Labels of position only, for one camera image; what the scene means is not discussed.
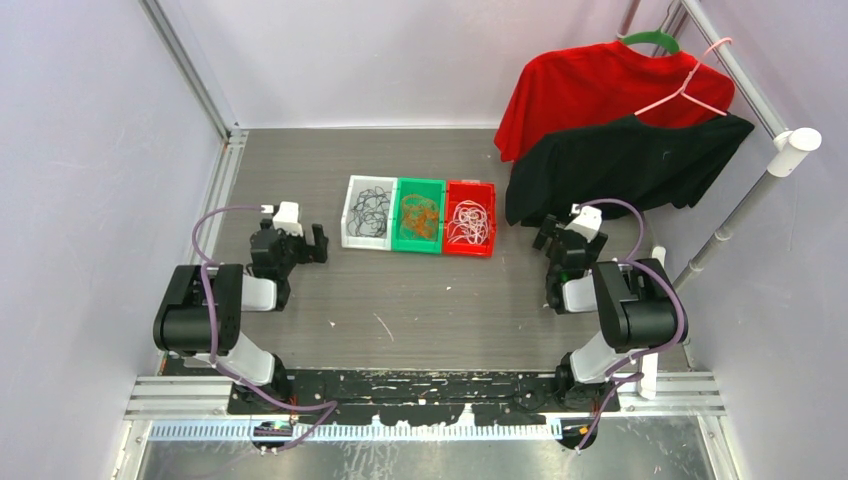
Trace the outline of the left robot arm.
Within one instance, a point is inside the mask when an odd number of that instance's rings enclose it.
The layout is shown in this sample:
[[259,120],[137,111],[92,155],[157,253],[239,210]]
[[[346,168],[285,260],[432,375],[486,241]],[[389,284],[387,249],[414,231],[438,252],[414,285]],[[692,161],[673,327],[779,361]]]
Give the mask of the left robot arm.
[[264,221],[250,237],[250,263],[177,266],[153,321],[156,347],[218,369],[269,413],[285,409],[292,397],[286,368],[242,331],[241,317],[284,310],[294,268],[328,260],[323,226],[311,230],[309,242]]

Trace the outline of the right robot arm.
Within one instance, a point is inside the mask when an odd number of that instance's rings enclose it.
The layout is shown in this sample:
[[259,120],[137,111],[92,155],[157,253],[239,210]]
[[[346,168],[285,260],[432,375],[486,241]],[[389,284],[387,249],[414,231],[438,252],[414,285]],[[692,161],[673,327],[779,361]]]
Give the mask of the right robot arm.
[[595,313],[599,331],[586,344],[564,355],[552,386],[567,410],[594,409],[616,381],[610,368],[620,360],[636,364],[637,393],[657,395],[657,347],[687,335],[686,319],[676,317],[663,289],[666,250],[655,246],[637,267],[601,261],[608,237],[600,230],[601,213],[586,207],[568,220],[548,215],[533,246],[545,252],[549,266],[545,289],[548,306],[559,315]]

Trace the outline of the white plastic bin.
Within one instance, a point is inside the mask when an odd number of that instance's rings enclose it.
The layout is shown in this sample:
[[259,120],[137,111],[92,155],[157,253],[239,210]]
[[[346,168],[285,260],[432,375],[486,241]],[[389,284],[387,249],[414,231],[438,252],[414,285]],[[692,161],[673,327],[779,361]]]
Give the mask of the white plastic bin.
[[391,250],[397,187],[397,177],[349,177],[340,220],[343,248]]

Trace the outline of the red plastic bin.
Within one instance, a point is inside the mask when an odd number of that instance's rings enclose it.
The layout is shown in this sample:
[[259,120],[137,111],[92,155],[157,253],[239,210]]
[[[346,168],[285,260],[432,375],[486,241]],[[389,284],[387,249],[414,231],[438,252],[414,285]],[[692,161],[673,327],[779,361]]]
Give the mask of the red plastic bin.
[[449,180],[442,253],[489,258],[496,239],[496,190],[492,183]]

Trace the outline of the green plastic bin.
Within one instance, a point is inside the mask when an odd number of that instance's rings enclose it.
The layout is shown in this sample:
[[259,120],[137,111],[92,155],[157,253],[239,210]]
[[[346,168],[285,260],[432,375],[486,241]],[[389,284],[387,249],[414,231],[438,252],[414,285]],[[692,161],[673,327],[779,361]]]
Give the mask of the green plastic bin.
[[446,181],[399,177],[391,250],[442,253]]

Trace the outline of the black t-shirt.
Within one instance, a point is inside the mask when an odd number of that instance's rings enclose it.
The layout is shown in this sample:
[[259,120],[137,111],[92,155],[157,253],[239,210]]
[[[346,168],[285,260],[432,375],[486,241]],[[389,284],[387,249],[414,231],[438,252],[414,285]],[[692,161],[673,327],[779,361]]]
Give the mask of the black t-shirt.
[[545,135],[515,164],[505,193],[508,224],[538,226],[602,198],[646,211],[694,207],[754,131],[733,114],[679,128],[634,115]]

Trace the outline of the red t-shirt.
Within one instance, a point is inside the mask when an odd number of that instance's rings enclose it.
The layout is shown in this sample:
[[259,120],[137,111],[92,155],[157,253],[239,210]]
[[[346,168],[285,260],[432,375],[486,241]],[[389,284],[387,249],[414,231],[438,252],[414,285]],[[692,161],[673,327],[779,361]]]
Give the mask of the red t-shirt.
[[[547,134],[604,125],[668,96],[696,62],[686,52],[649,57],[620,41],[535,57],[521,71],[494,137],[502,162],[513,169]],[[728,76],[702,65],[687,93],[726,110],[735,85]],[[652,126],[679,128],[718,116],[678,97],[637,118]]]

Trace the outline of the pink clothes hanger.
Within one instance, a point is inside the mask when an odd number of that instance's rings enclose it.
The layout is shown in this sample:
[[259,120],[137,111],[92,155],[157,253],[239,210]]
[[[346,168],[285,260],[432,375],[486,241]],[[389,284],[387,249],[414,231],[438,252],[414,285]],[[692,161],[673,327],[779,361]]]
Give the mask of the pink clothes hanger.
[[708,103],[705,103],[705,102],[689,95],[687,93],[687,88],[688,88],[689,84],[691,83],[691,81],[693,80],[695,74],[698,72],[700,67],[704,64],[704,61],[709,57],[709,55],[712,54],[714,51],[716,51],[720,46],[723,46],[725,44],[732,44],[732,43],[733,43],[732,37],[723,37],[723,38],[720,38],[719,40],[715,41],[714,43],[712,43],[703,52],[703,54],[698,58],[694,67],[689,71],[689,73],[685,77],[682,84],[674,92],[672,92],[671,94],[669,94],[666,97],[663,97],[663,98],[655,101],[652,104],[649,104],[649,105],[635,111],[633,113],[633,115],[634,116],[640,116],[640,115],[645,114],[645,113],[647,113],[647,112],[649,112],[649,111],[651,111],[651,110],[653,110],[653,109],[655,109],[655,108],[657,108],[657,107],[659,107],[659,106],[661,106],[665,103],[668,103],[669,101],[671,101],[675,98],[680,97],[680,98],[683,98],[683,99],[689,101],[690,103],[692,103],[696,106],[699,106],[703,109],[706,109],[706,110],[708,110],[708,111],[710,111],[714,114],[717,114],[719,116],[727,116],[728,113],[725,110],[720,110],[720,109],[718,109],[718,108],[716,108],[716,107],[714,107],[714,106],[712,106]]

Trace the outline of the green clothes hanger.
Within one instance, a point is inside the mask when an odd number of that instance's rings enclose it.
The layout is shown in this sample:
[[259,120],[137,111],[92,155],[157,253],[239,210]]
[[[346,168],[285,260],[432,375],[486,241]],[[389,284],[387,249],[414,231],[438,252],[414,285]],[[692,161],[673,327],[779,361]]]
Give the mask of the green clothes hanger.
[[677,54],[681,51],[677,40],[673,36],[661,30],[632,33],[620,37],[619,41],[627,46],[636,44],[651,44],[660,47],[669,54]]

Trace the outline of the metal clothes rack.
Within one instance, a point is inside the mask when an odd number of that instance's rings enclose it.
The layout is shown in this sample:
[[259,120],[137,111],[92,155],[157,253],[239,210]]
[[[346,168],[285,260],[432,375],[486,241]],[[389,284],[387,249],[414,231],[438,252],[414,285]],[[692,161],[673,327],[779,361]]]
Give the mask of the metal clothes rack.
[[692,366],[727,406],[796,403],[827,381],[817,347],[821,189],[830,62],[846,40],[843,1],[651,1],[638,30],[674,36],[736,85],[754,132],[691,209],[649,213],[690,320]]

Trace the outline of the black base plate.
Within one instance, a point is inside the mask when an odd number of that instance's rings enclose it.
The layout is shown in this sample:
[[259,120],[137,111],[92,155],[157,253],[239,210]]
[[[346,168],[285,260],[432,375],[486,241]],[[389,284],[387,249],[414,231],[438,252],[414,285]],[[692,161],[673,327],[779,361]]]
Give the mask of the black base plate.
[[536,371],[422,371],[298,369],[288,373],[289,401],[334,401],[328,423],[386,426],[454,425],[463,411],[475,426],[535,425],[549,414],[617,412],[608,385],[579,386],[564,369]]

